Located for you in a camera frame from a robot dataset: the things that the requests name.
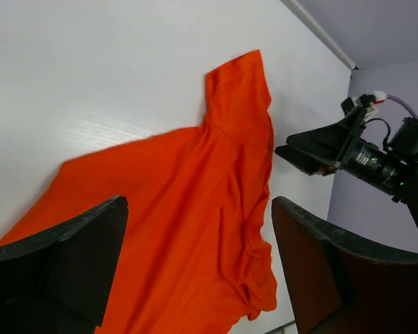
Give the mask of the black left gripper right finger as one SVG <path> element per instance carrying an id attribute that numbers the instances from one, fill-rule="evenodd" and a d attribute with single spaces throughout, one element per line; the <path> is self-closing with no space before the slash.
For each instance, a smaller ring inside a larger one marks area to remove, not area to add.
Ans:
<path id="1" fill-rule="evenodd" d="M 361 237 L 280 196 L 277 239 L 300 333 L 418 333 L 418 253 Z"/>

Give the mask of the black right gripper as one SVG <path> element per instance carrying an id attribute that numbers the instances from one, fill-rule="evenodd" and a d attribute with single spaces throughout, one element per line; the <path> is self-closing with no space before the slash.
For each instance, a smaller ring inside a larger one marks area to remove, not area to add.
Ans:
<path id="1" fill-rule="evenodd" d="M 354 141 L 350 139 L 355 133 L 357 117 L 350 116 L 332 125 L 289 136 L 288 145 L 276 147 L 274 153 L 306 175 L 327 176 L 344 170 L 384 193 L 399 195 L 408 183 L 418 183 L 418 119 L 404 118 L 393 138 L 389 138 L 391 128 L 386 125 L 382 150 L 361 138 L 368 123 L 374 121 L 384 122 L 382 118 L 363 121 L 356 129 Z M 413 189 L 417 188 L 418 184 L 413 185 Z"/>

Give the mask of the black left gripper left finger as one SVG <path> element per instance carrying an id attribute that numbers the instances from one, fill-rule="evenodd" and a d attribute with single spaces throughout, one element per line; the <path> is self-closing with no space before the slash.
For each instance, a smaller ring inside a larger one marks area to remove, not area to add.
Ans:
<path id="1" fill-rule="evenodd" d="M 103 324 L 128 203 L 110 198 L 0 246 L 0 333 L 94 333 Z"/>

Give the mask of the orange t shirt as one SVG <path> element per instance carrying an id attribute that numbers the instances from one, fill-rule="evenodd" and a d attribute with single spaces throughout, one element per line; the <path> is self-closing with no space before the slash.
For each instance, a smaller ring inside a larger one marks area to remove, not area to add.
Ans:
<path id="1" fill-rule="evenodd" d="M 277 306 L 261 236 L 270 191 L 271 96 L 260 51 L 206 75 L 201 125 L 64 162 L 9 244 L 121 195 L 123 247 L 99 333 L 227 333 Z"/>

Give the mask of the aluminium table edge rail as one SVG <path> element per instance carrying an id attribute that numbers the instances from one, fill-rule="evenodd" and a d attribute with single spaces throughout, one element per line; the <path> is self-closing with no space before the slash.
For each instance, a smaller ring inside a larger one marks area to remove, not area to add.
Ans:
<path id="1" fill-rule="evenodd" d="M 334 41 L 327 31 L 314 19 L 299 1 L 281 0 L 281 2 L 350 70 L 356 70 L 356 63 Z"/>

